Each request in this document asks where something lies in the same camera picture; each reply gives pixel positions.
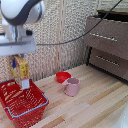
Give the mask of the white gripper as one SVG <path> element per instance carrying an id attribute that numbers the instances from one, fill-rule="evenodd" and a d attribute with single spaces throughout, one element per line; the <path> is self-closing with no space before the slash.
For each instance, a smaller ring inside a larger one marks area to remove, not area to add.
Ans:
<path id="1" fill-rule="evenodd" d="M 19 41 L 10 41 L 6 36 L 0 35 L 0 56 L 11 56 L 35 52 L 37 49 L 35 38 L 22 37 Z M 12 56 L 12 68 L 16 68 L 15 56 Z"/>

